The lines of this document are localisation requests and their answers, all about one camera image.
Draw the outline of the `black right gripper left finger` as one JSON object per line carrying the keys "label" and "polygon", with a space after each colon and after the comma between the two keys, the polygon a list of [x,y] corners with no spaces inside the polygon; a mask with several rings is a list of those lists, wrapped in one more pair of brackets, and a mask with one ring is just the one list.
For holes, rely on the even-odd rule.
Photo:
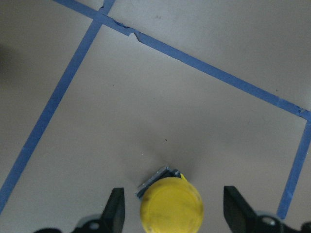
{"label": "black right gripper left finger", "polygon": [[103,233],[121,233],[125,222],[124,188],[113,188],[100,220]]}

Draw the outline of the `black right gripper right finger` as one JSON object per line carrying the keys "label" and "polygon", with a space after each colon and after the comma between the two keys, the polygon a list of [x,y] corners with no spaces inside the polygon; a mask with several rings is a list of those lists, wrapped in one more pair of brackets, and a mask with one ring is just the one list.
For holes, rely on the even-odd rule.
{"label": "black right gripper right finger", "polygon": [[235,186],[224,186],[223,213],[232,233],[255,233],[258,215]]}

